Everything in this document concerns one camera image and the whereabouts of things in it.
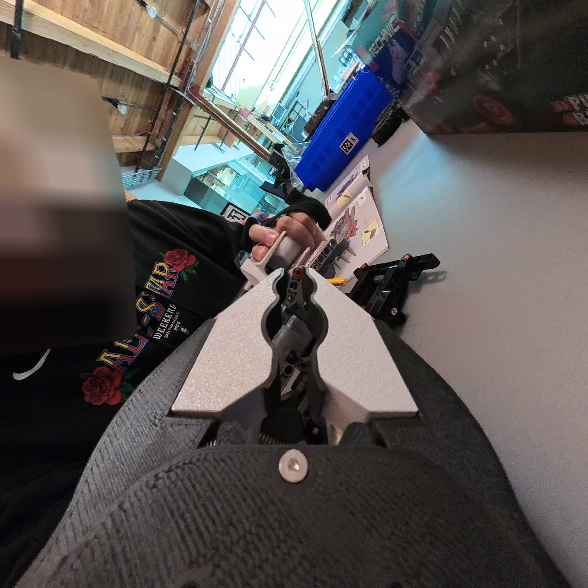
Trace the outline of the person's left hand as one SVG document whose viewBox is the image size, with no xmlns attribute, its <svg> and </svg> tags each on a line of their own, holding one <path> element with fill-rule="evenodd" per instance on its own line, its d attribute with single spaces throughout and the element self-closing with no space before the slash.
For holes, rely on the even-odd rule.
<svg viewBox="0 0 588 588">
<path fill-rule="evenodd" d="M 249 228 L 249 238 L 253 241 L 251 256 L 254 261 L 261 261 L 274 245 L 281 233 L 285 232 L 302 251 L 316 249 L 325 239 L 320 227 L 314 220 L 302 212 L 292 212 L 278 218 L 275 226 L 253 225 Z"/>
</svg>

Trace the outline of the grey desk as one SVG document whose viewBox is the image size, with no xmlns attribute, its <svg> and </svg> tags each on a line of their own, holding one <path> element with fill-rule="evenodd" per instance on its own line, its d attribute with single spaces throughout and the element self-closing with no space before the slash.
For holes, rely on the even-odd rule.
<svg viewBox="0 0 588 588">
<path fill-rule="evenodd" d="M 389 249 L 435 254 L 398 335 L 460 396 L 538 539 L 587 587 L 587 132 L 426 136 L 364 157 Z"/>
</svg>

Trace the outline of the metal balcony railing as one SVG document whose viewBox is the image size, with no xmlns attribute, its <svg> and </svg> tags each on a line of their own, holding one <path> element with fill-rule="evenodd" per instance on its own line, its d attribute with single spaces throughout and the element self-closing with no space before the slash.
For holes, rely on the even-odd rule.
<svg viewBox="0 0 588 588">
<path fill-rule="evenodd" d="M 154 167 L 149 169 L 139 168 L 135 170 L 135 166 L 124 166 L 120 168 L 123 187 L 126 190 L 131 188 L 141 187 L 147 185 L 157 179 L 161 168 Z"/>
</svg>

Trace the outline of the black printed toy box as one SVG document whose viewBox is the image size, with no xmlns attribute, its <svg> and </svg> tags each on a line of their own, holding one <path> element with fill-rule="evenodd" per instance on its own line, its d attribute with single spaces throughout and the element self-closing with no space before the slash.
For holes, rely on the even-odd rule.
<svg viewBox="0 0 588 588">
<path fill-rule="evenodd" d="M 587 1 L 373 1 L 351 47 L 427 135 L 587 132 Z"/>
</svg>

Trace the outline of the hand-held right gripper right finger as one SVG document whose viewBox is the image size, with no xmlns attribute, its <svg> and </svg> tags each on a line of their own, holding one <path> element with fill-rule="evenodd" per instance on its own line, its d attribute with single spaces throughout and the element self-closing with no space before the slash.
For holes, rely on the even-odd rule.
<svg viewBox="0 0 588 588">
<path fill-rule="evenodd" d="M 303 298 L 312 334 L 308 407 L 327 438 L 340 439 L 352 423 L 416 416 L 373 318 L 311 268 L 303 270 Z"/>
</svg>

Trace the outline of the person's left forearm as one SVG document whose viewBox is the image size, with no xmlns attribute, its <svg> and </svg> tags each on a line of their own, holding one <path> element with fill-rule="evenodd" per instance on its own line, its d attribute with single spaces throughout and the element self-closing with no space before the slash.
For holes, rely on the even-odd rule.
<svg viewBox="0 0 588 588">
<path fill-rule="evenodd" d="M 260 224 L 260 218 L 254 215 L 239 222 L 201 209 L 191 212 L 191 231 L 198 250 L 239 282 L 245 283 L 246 278 L 235 260 L 240 257 L 241 252 L 252 255 L 255 242 L 249 233 Z"/>
</svg>

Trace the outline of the crumpled clear plastic bag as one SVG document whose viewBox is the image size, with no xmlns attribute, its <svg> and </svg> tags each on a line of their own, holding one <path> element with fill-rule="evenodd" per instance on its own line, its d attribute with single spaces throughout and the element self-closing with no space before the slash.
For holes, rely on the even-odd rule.
<svg viewBox="0 0 588 588">
<path fill-rule="evenodd" d="M 303 181 L 298 176 L 297 172 L 295 171 L 297 165 L 301 162 L 302 157 L 309 146 L 310 141 L 305 140 L 302 142 L 297 143 L 284 143 L 282 148 L 282 156 L 285 159 L 289 173 L 290 173 L 290 183 L 292 187 L 297 189 L 300 192 L 305 192 L 305 185 Z"/>
</svg>

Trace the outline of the building instruction booklet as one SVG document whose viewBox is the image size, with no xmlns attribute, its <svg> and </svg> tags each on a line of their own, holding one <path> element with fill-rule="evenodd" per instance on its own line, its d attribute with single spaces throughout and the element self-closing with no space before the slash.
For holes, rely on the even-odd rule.
<svg viewBox="0 0 588 588">
<path fill-rule="evenodd" d="M 324 235 L 348 239 L 360 263 L 373 263 L 389 247 L 373 195 L 370 170 L 366 155 L 335 183 L 324 202 L 332 220 Z"/>
</svg>

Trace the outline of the black toy tyre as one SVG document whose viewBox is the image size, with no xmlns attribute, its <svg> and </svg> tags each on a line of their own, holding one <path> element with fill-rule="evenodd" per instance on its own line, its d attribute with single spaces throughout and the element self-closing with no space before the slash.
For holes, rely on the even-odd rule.
<svg viewBox="0 0 588 588">
<path fill-rule="evenodd" d="M 376 120 L 375 127 L 371 133 L 372 140 L 377 146 L 383 146 L 400 126 L 408 120 L 410 120 L 410 117 L 401 104 L 396 100 L 392 101 Z"/>
</svg>

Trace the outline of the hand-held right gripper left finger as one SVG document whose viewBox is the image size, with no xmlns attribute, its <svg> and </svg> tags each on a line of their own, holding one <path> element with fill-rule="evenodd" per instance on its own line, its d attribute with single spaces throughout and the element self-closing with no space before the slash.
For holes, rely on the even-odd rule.
<svg viewBox="0 0 588 588">
<path fill-rule="evenodd" d="M 274 337 L 288 271 L 279 269 L 218 314 L 187 373 L 171 415 L 237 422 L 252 436 L 280 397 Z"/>
</svg>

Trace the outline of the blue bin with white tag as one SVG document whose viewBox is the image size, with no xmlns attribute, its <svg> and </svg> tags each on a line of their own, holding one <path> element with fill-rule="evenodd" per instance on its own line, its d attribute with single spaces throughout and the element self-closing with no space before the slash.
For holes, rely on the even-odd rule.
<svg viewBox="0 0 588 588">
<path fill-rule="evenodd" d="M 391 101 L 374 73 L 362 69 L 335 100 L 295 167 L 304 187 L 326 192 L 371 137 Z"/>
</svg>

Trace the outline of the brick-built toy vehicle chassis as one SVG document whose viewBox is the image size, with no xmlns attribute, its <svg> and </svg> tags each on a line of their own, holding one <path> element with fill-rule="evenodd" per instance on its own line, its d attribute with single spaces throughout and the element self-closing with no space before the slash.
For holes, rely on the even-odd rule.
<svg viewBox="0 0 588 588">
<path fill-rule="evenodd" d="M 261 424 L 259 441 L 265 444 L 298 443 L 335 444 L 328 439 L 326 427 L 313 419 L 308 407 L 307 384 L 311 370 L 312 334 L 306 326 L 307 306 L 303 298 L 303 270 L 311 268 L 334 284 L 332 271 L 336 254 L 342 253 L 347 240 L 324 243 L 312 263 L 298 262 L 289 273 L 286 297 L 282 305 L 283 326 L 273 339 L 278 352 L 281 400 Z M 404 255 L 401 259 L 379 264 L 363 264 L 354 270 L 352 288 L 342 292 L 366 311 L 376 326 L 401 326 L 409 285 L 425 270 L 435 269 L 439 260 L 433 254 Z"/>
</svg>

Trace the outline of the black swivel chair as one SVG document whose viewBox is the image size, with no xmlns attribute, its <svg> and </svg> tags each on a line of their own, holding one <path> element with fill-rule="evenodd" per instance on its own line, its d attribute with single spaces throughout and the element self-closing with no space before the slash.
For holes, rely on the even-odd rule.
<svg viewBox="0 0 588 588">
<path fill-rule="evenodd" d="M 275 170 L 273 181 L 264 181 L 260 188 L 268 194 L 286 200 L 292 190 L 289 165 L 283 155 L 284 143 L 274 143 L 270 151 L 268 164 Z"/>
</svg>

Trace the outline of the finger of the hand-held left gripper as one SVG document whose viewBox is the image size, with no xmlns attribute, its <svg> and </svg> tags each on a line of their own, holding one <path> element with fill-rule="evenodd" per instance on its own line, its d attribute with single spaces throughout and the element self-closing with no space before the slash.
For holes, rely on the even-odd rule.
<svg viewBox="0 0 588 588">
<path fill-rule="evenodd" d="M 262 282 L 268 276 L 268 273 L 276 269 L 285 269 L 285 257 L 280 254 L 285 252 L 285 248 L 281 248 L 282 242 L 286 239 L 285 234 L 280 234 L 275 240 L 275 243 L 270 247 L 268 253 L 260 261 L 255 261 L 251 254 L 241 250 L 236 257 L 236 264 L 241 273 L 246 278 L 245 291 L 251 290 L 258 283 Z"/>
</svg>

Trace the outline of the bright tall window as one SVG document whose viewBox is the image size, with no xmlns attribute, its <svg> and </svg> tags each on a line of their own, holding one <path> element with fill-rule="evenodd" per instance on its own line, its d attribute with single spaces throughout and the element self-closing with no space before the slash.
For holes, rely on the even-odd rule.
<svg viewBox="0 0 588 588">
<path fill-rule="evenodd" d="M 214 87 L 242 110 L 271 111 L 341 1 L 237 1 L 212 70 Z"/>
</svg>

